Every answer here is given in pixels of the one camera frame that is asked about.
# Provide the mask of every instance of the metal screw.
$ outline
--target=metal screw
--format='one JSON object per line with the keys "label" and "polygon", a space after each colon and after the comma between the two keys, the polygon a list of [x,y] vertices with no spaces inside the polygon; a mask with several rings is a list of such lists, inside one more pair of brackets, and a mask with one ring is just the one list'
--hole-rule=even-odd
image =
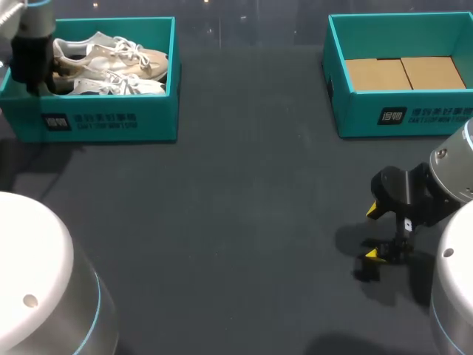
{"label": "metal screw", "polygon": [[439,158],[439,159],[445,157],[445,155],[446,155],[446,149],[442,149],[442,150],[437,152],[437,158]]}

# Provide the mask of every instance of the teal box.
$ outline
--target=teal box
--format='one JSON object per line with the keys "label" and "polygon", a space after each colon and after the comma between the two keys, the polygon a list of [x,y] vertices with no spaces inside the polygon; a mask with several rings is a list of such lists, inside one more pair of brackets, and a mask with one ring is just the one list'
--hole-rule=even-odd
{"label": "teal box", "polygon": [[64,19],[57,20],[54,36],[81,41],[97,31],[168,53],[166,94],[36,98],[27,94],[24,85],[13,81],[8,71],[0,89],[0,107],[18,139],[23,142],[175,141],[181,69],[175,19]]}
{"label": "teal box", "polygon": [[[345,60],[451,56],[466,89],[355,91]],[[331,15],[322,60],[340,137],[451,135],[473,116],[471,13]]]}

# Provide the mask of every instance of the shoe box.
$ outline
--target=shoe box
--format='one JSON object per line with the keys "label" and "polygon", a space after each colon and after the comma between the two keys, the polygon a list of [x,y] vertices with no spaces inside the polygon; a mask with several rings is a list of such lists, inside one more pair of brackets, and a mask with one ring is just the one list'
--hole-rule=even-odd
{"label": "shoe box", "polygon": [[473,15],[329,16],[322,66],[340,137],[451,135],[473,116]]}
{"label": "shoe box", "polygon": [[33,97],[6,74],[0,107],[23,142],[175,141],[181,63],[174,18],[57,20],[54,36],[82,41],[97,31],[169,54],[165,95]]}

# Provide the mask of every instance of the shoelace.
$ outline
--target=shoelace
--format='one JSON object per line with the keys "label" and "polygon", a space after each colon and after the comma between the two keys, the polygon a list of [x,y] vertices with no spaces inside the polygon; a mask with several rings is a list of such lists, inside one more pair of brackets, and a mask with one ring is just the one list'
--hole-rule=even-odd
{"label": "shoelace", "polygon": [[106,81],[103,82],[103,88],[110,90],[117,95],[140,94],[138,89],[138,75],[123,75],[110,70],[104,70]]}
{"label": "shoelace", "polygon": [[123,37],[114,37],[114,40],[118,41],[115,45],[115,48],[111,52],[112,55],[126,55],[128,59],[138,58],[140,59],[141,69],[146,69],[149,67],[151,61],[149,57],[141,52],[144,48],[141,44],[136,44],[133,41],[129,41]]}

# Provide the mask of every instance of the dark gray table surface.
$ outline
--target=dark gray table surface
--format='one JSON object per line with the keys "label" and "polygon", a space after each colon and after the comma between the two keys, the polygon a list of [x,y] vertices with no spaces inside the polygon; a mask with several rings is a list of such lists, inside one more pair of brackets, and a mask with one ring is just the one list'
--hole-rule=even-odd
{"label": "dark gray table surface", "polygon": [[177,16],[178,142],[24,146],[0,121],[0,187],[41,200],[84,247],[115,299],[120,355],[435,354],[444,223],[379,283],[351,271],[364,238],[394,231],[392,217],[366,221],[371,177],[442,138],[340,139],[319,62],[328,13],[471,5],[96,2],[57,1],[58,17]]}

